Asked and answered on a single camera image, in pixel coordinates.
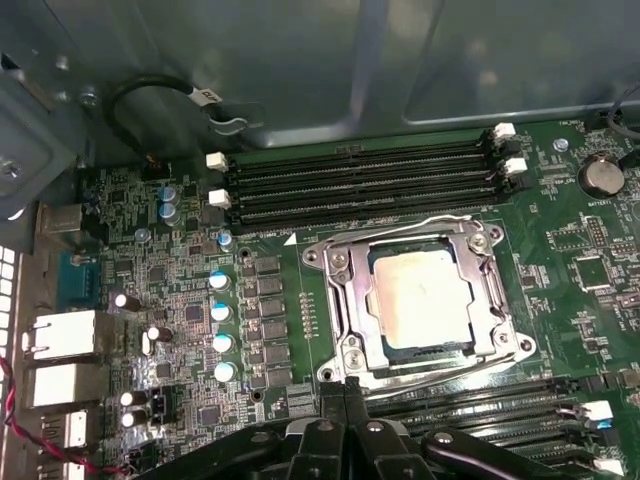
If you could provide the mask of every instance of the black ram slot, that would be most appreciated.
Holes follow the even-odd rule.
[[[486,171],[486,162],[453,157],[450,159],[434,159],[429,163],[356,165],[349,168],[323,169],[305,173],[294,172],[287,175],[274,175],[272,173],[271,175],[260,177],[239,176],[235,183],[242,189],[244,196],[283,189],[300,190],[333,186],[341,182],[386,180],[401,176],[453,175],[475,170]]]
[[[417,146],[406,148],[391,148],[382,150],[361,150],[358,152],[336,153],[317,157],[277,160],[275,162],[256,162],[239,165],[231,162],[231,173],[239,175],[273,175],[287,171],[305,171],[313,169],[325,169],[328,165],[350,166],[363,161],[373,162],[382,159],[385,163],[403,162],[407,158],[428,158],[445,156],[482,155],[481,147],[477,142],[460,144],[444,144],[434,146]]]
[[[425,179],[431,182],[439,180],[449,180],[455,178],[465,179],[467,177],[478,177],[486,179],[491,172],[484,169],[465,169],[461,172],[455,172],[451,169],[442,168],[441,173],[434,174],[422,168],[409,168],[403,170],[392,170],[389,172],[341,172],[340,177],[335,177],[331,172],[321,174],[316,178],[297,181],[289,178],[270,178],[262,180],[260,185],[252,185],[251,187],[243,186],[240,189],[242,199],[262,198],[268,195],[294,194],[303,191],[319,191],[322,189],[332,189],[349,185],[361,185],[367,183],[386,183],[406,182],[414,179]]]
[[[379,401],[369,406],[369,411],[378,416],[390,416],[403,413],[411,413],[416,410],[435,407],[462,407],[464,405],[474,405],[481,402],[498,401],[514,396],[535,397],[536,395],[564,395],[575,391],[576,386],[564,378],[553,378],[549,380],[535,380],[533,382],[515,383],[499,387],[488,387],[472,392],[459,392],[450,395],[433,395],[429,390],[419,390],[416,395],[422,396],[420,399],[405,401],[390,400]]]
[[[450,195],[443,195],[441,198],[408,197],[398,200],[390,199],[384,203],[377,202],[371,205],[336,206],[316,211],[279,211],[254,216],[240,214],[239,225],[236,223],[232,227],[242,232],[255,232],[264,229],[290,228],[291,225],[317,226],[327,223],[478,207],[496,203],[499,198],[493,189],[484,189],[470,192],[451,192]]]
[[[482,189],[486,186],[483,175],[478,177],[455,177],[443,179],[407,179],[386,185],[351,185],[349,188],[333,190],[283,193],[267,198],[262,196],[240,201],[243,215],[261,213],[268,204],[273,210],[301,210],[323,208],[328,205],[366,203],[382,198],[402,198],[407,195],[450,194],[453,190]]]

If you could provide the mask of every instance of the white label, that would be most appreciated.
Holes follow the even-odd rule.
[[[203,88],[202,90],[194,89],[189,95],[189,98],[192,102],[201,107],[211,105],[212,103],[220,103],[222,101],[222,98],[209,88]]]

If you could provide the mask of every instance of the screw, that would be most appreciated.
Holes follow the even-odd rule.
[[[357,368],[362,368],[362,365],[364,365],[364,357],[361,351],[353,350],[351,352],[347,352],[344,356],[344,362],[350,369],[355,370]]]
[[[484,250],[488,245],[486,237],[481,233],[473,234],[469,239],[469,244],[478,250]]]
[[[78,95],[78,101],[84,107],[95,108],[100,104],[100,99],[96,93],[96,89],[92,86],[86,86]]]
[[[347,264],[347,257],[344,253],[334,253],[331,256],[331,265],[336,268],[342,268]]]
[[[323,432],[330,432],[333,430],[333,424],[329,420],[323,420],[318,425],[318,430]]]
[[[251,437],[251,441],[253,443],[263,443],[271,438],[267,432],[257,432],[253,437]]]
[[[566,152],[567,150],[569,150],[569,140],[567,140],[566,138],[556,138],[553,141],[553,149],[556,152]]]
[[[438,432],[436,433],[433,438],[436,439],[436,442],[438,443],[451,443],[453,442],[453,437],[446,433],[446,432]]]
[[[69,71],[69,57],[65,57],[64,55],[59,55],[56,59],[56,68],[58,70],[63,70],[65,72]]]
[[[384,425],[382,425],[380,422],[367,423],[367,430],[369,430],[370,432],[381,432],[383,428]]]
[[[71,101],[71,96],[69,95],[68,92],[65,92],[64,90],[62,92],[58,92],[54,94],[53,98],[58,102],[62,102],[62,103],[69,103]]]

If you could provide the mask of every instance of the electrolytic capacitor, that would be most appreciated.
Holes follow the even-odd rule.
[[[178,203],[180,202],[178,191],[175,188],[169,186],[160,187],[158,189],[158,198],[164,203],[173,203],[174,205],[178,205]]]
[[[158,215],[164,223],[173,227],[180,223],[181,215],[176,206],[172,203],[163,203],[158,208]]]
[[[127,295],[126,293],[120,293],[116,295],[113,303],[116,307],[123,310],[128,310],[130,312],[139,312],[142,308],[142,303],[140,303],[140,300],[138,300],[136,297],[132,297],[131,295]]]
[[[213,349],[218,353],[229,353],[235,346],[235,340],[231,335],[226,333],[219,333],[213,337],[212,342]]]
[[[220,250],[223,252],[230,252],[233,250],[233,246],[235,245],[235,239],[231,232],[228,230],[223,230],[218,234],[218,245],[220,245]]]
[[[213,370],[214,378],[222,383],[231,382],[234,378],[236,378],[237,373],[238,369],[231,362],[220,362]]]
[[[147,336],[149,340],[154,342],[170,342],[173,338],[173,332],[167,327],[149,327]]]
[[[225,323],[231,320],[233,316],[233,310],[229,305],[224,303],[216,303],[211,307],[211,320],[218,323]]]
[[[144,410],[131,410],[126,412],[120,418],[120,423],[125,428],[135,427],[136,425],[143,425],[149,420],[149,415]]]
[[[231,279],[223,272],[216,270],[209,275],[209,285],[216,292],[222,292],[231,286]]]
[[[123,407],[144,405],[148,401],[149,396],[144,390],[133,390],[131,392],[124,392],[120,395],[120,405]]]

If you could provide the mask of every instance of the blue capacitor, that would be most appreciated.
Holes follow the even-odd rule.
[[[165,203],[173,203],[177,205],[180,201],[178,191],[173,187],[160,187],[158,189],[158,198]]]
[[[170,227],[180,223],[180,212],[172,203],[163,203],[160,205],[160,208],[158,208],[158,215],[164,223]]]

